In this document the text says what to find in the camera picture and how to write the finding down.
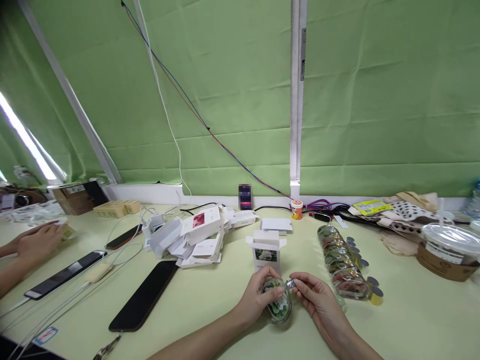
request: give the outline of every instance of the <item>row of glass jars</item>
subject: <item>row of glass jars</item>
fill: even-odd
[[[337,293],[348,299],[368,299],[370,287],[360,271],[368,263],[362,261],[355,243],[345,241],[331,224],[319,227],[316,234]]]

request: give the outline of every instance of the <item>black smartphone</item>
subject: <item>black smartphone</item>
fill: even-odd
[[[238,207],[240,210],[252,210],[252,185],[238,184]]]
[[[140,329],[179,268],[175,263],[159,262],[115,316],[108,330],[134,332]]]
[[[23,295],[33,300],[40,300],[45,295],[48,295],[63,283],[66,283],[71,278],[80,274],[83,270],[88,268],[90,265],[95,264],[98,260],[103,258],[105,255],[107,255],[106,251],[94,250],[88,255],[85,255],[84,257],[82,257],[80,260],[74,262],[70,266],[67,266],[62,271],[57,272],[52,277],[49,277],[47,280],[39,283],[37,286],[32,287]]]
[[[122,235],[120,235],[119,237],[113,239],[112,241],[110,241],[106,246],[105,248],[106,249],[109,249],[109,250],[117,250],[118,248],[120,248],[123,244],[129,242],[133,236],[138,236],[139,234],[142,233],[142,225],[135,225],[134,227],[132,227],[130,230],[124,232]]]

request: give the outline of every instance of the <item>water bottle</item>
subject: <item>water bottle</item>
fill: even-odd
[[[476,182],[475,189],[463,208],[463,213],[473,219],[480,220],[480,178]]]

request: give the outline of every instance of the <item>yellow packet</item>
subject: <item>yellow packet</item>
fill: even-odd
[[[370,216],[373,214],[381,213],[385,210],[394,210],[393,206],[387,205],[380,200],[357,202],[353,204],[353,207],[357,209],[363,216]]]

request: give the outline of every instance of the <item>label sticker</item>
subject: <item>label sticker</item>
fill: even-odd
[[[77,186],[67,187],[65,190],[67,193],[73,194],[73,193],[79,193],[81,191],[84,191],[85,187],[83,185],[77,185]]]
[[[53,338],[59,330],[56,327],[49,326],[47,327],[40,335],[38,335],[35,339],[33,339],[33,343],[38,346],[42,346],[45,344],[48,340]]]
[[[435,255],[436,257],[439,257],[440,259],[446,260],[449,263],[453,264],[461,264],[462,260],[464,259],[463,255],[460,254],[455,254],[452,253],[448,250],[445,250],[438,246],[437,244],[427,241],[425,249],[429,252]]]

